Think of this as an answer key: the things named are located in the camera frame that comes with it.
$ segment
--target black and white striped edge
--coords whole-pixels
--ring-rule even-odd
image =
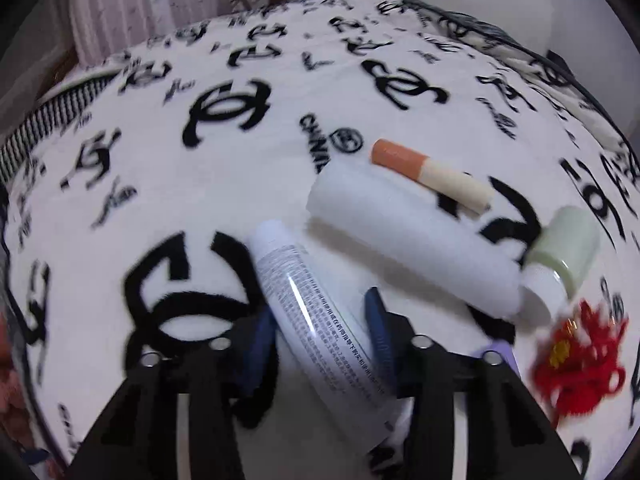
[[[113,80],[101,75],[52,97],[30,113],[0,148],[0,181],[7,185],[31,150],[55,128],[64,128],[78,117]]]

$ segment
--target purple object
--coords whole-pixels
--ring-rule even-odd
[[[520,371],[518,370],[518,365],[516,363],[516,357],[513,355],[513,351],[511,351],[511,345],[502,339],[496,339],[490,346],[482,348],[475,357],[482,357],[482,354],[485,352],[493,350],[494,352],[498,352],[505,361],[511,367],[511,370],[516,372],[517,376],[520,377]]]

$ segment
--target blanket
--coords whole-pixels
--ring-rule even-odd
[[[153,313],[182,292],[250,302],[212,241],[244,242],[270,218],[295,232],[335,303],[363,326],[364,292],[377,286],[389,309],[449,351],[509,341],[533,391],[550,327],[516,332],[310,221],[306,197],[322,168],[364,163],[385,137],[490,184],[491,209],[470,218],[388,175],[513,260],[561,206],[598,219],[601,250],[576,301],[630,317],[620,351],[627,384],[558,433],[586,478],[609,473],[640,424],[638,167],[566,79],[406,0],[303,0],[199,22],[125,58],[91,106],[33,150],[8,197],[7,282],[26,393],[60,462],[73,459],[127,363],[148,349],[179,353],[181,342],[229,325],[187,307],[151,316],[175,342],[155,348],[139,309]],[[280,339],[277,349],[271,409],[257,429],[237,427],[247,478],[370,478]],[[455,478],[466,463],[462,405],[459,428]]]

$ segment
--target cigarette-shaped object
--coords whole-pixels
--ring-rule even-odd
[[[492,187],[472,176],[450,170],[426,155],[386,139],[373,145],[371,161],[449,196],[478,214],[488,209],[494,195]]]

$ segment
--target white bottle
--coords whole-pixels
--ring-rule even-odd
[[[370,166],[334,160],[306,209],[493,317],[520,309],[520,267],[495,245]]]
[[[354,336],[282,222],[260,224],[248,246],[291,352],[356,450],[369,452],[389,436],[388,420],[397,409],[367,356],[370,342]]]

